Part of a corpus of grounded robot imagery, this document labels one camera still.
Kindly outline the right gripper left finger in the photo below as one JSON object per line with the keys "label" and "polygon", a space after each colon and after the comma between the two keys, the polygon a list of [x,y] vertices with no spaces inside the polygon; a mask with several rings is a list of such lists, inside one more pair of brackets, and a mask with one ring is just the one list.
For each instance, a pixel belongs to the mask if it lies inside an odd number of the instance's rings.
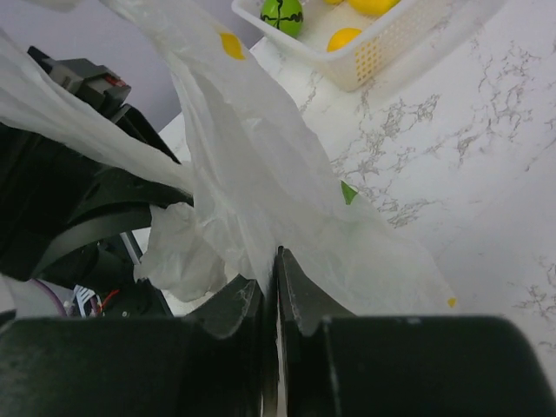
{"label": "right gripper left finger", "polygon": [[257,416],[261,317],[235,278],[185,317],[1,316],[4,416]]}

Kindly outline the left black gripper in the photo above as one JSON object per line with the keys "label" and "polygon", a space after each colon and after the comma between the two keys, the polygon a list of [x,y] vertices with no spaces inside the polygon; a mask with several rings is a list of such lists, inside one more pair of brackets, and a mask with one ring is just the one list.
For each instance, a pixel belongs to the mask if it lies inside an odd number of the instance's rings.
{"label": "left black gripper", "polygon": [[15,280],[131,281],[132,231],[150,225],[152,206],[192,201],[36,133],[1,128],[1,270]]}

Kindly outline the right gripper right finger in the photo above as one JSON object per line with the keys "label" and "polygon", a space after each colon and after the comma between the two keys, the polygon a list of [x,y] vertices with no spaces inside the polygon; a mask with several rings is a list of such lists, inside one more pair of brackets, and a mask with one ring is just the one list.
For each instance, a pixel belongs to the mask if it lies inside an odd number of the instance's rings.
{"label": "right gripper right finger", "polygon": [[280,248],[275,279],[291,416],[552,416],[526,337],[492,316],[357,316]]}

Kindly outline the white lemon-print plastic bag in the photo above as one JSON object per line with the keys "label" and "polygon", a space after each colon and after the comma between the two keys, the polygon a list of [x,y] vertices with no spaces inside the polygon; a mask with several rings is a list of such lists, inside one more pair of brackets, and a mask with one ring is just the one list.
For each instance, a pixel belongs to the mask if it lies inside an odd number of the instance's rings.
{"label": "white lemon-print plastic bag", "polygon": [[241,41],[191,1],[109,1],[168,65],[184,117],[184,164],[124,133],[51,81],[1,36],[1,120],[142,179],[189,191],[153,208],[136,267],[182,301],[215,292],[231,267],[270,289],[278,248],[359,315],[451,314],[431,255],[364,196],[347,201],[318,136]]}

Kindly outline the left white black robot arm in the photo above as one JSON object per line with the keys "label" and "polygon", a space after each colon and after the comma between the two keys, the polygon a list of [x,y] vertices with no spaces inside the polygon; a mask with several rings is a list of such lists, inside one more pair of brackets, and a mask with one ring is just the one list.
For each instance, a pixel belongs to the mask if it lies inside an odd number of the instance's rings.
{"label": "left white black robot arm", "polygon": [[134,231],[150,207],[192,195],[93,161],[36,133],[1,128],[1,270],[76,293],[81,316],[166,315],[160,291],[133,276]]}

